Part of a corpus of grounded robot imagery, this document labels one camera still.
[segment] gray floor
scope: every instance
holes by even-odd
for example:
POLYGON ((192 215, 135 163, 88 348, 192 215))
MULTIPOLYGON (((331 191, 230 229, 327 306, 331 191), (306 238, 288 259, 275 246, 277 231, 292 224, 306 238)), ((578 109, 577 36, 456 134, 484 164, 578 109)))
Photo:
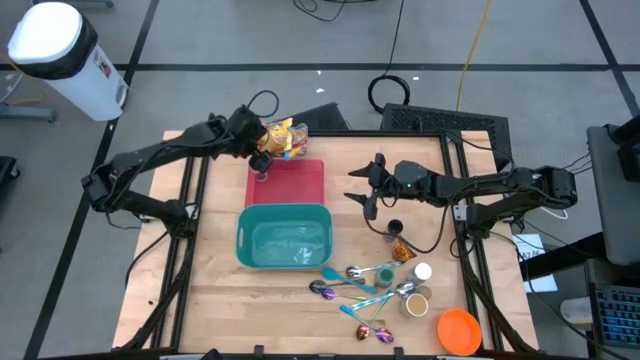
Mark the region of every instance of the gray floor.
MULTIPOLYGON (((115 1, 116 7, 80 4, 114 63, 129 62, 150 0, 115 1)), ((640 3, 590 3, 622 64, 640 63, 640 3)), ((289 0, 160 0, 141 64, 384 63, 388 60, 400 2, 347 5, 333 23, 297 11, 289 0)), ((320 2, 319 13, 337 5, 320 2)), ((484 2, 407 0, 394 62, 463 63, 484 2)), ((0 0, 0 43, 6 44, 28 1, 0 0)), ((475 63, 606 64, 578 0, 494 0, 475 63)), ((8 86, 0 72, 0 89, 8 86)), ((335 101, 359 129, 379 127, 366 87, 380 71, 137 71, 110 154, 155 142, 163 131, 182 129, 209 112, 230 114, 258 90, 281 99, 279 116, 335 101)), ((410 82, 412 104, 455 107, 460 73, 394 72, 410 82)), ((625 73, 640 91, 640 74, 625 73)), ((80 200, 80 178, 95 157, 105 124, 89 120, 45 86, 58 122, 0 122, 0 154, 15 156, 23 176, 0 213, 0 357, 22 358, 80 200)), ((378 102, 400 102, 393 84, 380 84, 378 102)), ((37 96, 24 81, 12 99, 37 96)), ((257 104, 268 110, 267 101, 257 104)), ((521 166, 565 165, 586 153, 591 125, 622 123, 630 113, 610 71, 471 72, 462 109, 506 116, 516 162, 521 166)), ((134 186, 148 191, 150 176, 134 186)), ((567 241, 600 228, 589 172, 579 175, 580 202, 568 221, 540 211, 528 219, 567 241)), ((133 224, 119 214, 116 221, 133 224)), ((89 212, 41 356, 110 348, 137 233, 110 228, 89 212)), ((544 239, 554 244, 551 239, 544 239)), ((581 269, 557 277, 560 291, 544 295, 557 306, 585 294, 581 269)), ((541 348, 553 354, 585 355, 584 341, 531 299, 541 348)))

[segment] pink tray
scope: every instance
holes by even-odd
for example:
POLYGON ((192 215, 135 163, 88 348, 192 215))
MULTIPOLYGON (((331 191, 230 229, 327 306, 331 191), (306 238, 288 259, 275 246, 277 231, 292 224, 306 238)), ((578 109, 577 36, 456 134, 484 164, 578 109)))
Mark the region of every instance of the pink tray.
POLYGON ((249 169, 244 206, 283 203, 324 205, 322 160, 274 160, 262 182, 249 169))

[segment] wooden table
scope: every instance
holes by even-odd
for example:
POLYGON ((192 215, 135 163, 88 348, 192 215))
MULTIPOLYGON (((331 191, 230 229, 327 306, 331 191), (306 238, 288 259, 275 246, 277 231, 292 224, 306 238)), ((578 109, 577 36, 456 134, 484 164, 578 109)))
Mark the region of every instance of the wooden table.
MULTIPOLYGON (((179 134, 167 132, 165 139, 179 134)), ((477 145, 490 146, 485 132, 465 132, 463 136, 477 145)), ((455 159, 451 144, 450 149, 455 159)), ((325 203, 333 217, 334 251, 328 265, 339 270, 352 264, 370 266, 391 261, 389 245, 366 227, 362 207, 343 195, 347 191, 370 192, 366 179, 350 177, 347 173, 367 165, 376 152, 385 154, 391 171, 398 161, 412 160, 444 174, 438 139, 311 138, 308 157, 324 161, 325 203)), ((465 144, 465 153, 471 175, 496 171, 490 152, 465 144)), ((177 198, 184 164, 180 161, 157 169, 150 195, 158 199, 177 198)), ((392 346, 375 338, 355 339, 358 323, 338 310, 341 303, 351 300, 327 301, 308 290, 310 281, 321 278, 318 271, 255 271, 238 262, 235 234, 238 216, 244 209, 247 169, 246 160, 230 156, 221 156, 209 166, 180 351, 202 353, 215 347, 224 353, 251 353, 254 345, 261 344, 272 354, 391 354, 392 346)), ((197 176, 193 178, 192 194, 197 176)), ((491 203, 497 199, 497 196, 488 196, 476 201, 491 203)), ((441 216, 442 209, 401 200, 392 209, 380 206, 373 226, 384 229, 390 219, 401 219, 403 235, 424 249, 433 244, 441 216)), ((144 225, 136 251, 140 252, 163 231, 159 222, 144 225)), ((511 237, 510 228, 505 224, 497 224, 494 231, 511 237)), ((395 336, 393 346, 402 346, 406 354, 446 353, 437 339, 437 321, 448 309, 466 309, 459 260, 449 254, 449 243, 454 237, 449 212, 440 246, 431 254, 418 256, 395 270, 394 286, 405 279, 417 262, 427 262, 433 268, 433 276, 427 282, 433 297, 425 317, 409 319, 402 315, 398 298, 392 298, 378 316, 379 324, 384 324, 395 336)), ((498 307, 525 341, 537 347, 513 245, 496 237, 485 240, 484 246, 498 307)), ((150 301, 157 303, 167 249, 168 241, 165 241, 133 270, 114 346, 128 341, 153 309, 150 301)), ((365 274, 367 283, 372 284, 371 274, 365 274)), ((351 287, 340 288, 340 292, 362 295, 351 287)), ((484 341, 491 348, 486 312, 480 301, 478 305, 484 341)), ((374 310, 375 306, 371 306, 359 314, 368 318, 374 310)), ((170 309, 162 344, 169 343, 173 315, 174 310, 170 309)))

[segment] teal plastic bin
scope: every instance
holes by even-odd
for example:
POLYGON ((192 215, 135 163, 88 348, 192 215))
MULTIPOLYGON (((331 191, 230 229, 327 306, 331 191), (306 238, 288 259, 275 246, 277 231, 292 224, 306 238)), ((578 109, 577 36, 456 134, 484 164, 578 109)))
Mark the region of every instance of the teal plastic bin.
POLYGON ((331 214, 320 204, 253 205, 240 214, 236 255, 258 269, 310 269, 333 249, 331 214))

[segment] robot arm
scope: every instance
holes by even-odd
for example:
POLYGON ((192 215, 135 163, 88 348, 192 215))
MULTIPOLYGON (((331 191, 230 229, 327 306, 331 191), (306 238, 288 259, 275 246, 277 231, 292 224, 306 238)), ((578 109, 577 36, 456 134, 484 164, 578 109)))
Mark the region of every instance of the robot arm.
POLYGON ((136 151, 121 153, 82 179, 91 207, 97 212, 131 211, 160 219, 172 236, 185 236, 189 216, 178 200, 159 201, 129 190, 140 173, 186 157, 221 154, 249 157, 249 165, 264 173, 271 165, 269 134, 256 114, 246 106, 229 120, 211 114, 209 120, 186 129, 181 136, 136 151))
POLYGON ((441 175, 412 161, 399 162, 390 174, 383 154, 365 168, 349 173, 369 179, 371 195, 345 193, 364 207, 367 219, 375 220, 378 198, 418 200, 436 207, 456 203, 467 197, 511 194, 490 205, 454 207, 456 221, 466 222, 472 236, 487 238, 493 225, 510 216, 523 215, 540 206, 566 209, 578 201, 574 175, 564 169, 545 166, 537 169, 516 168, 507 174, 490 174, 469 178, 441 175))

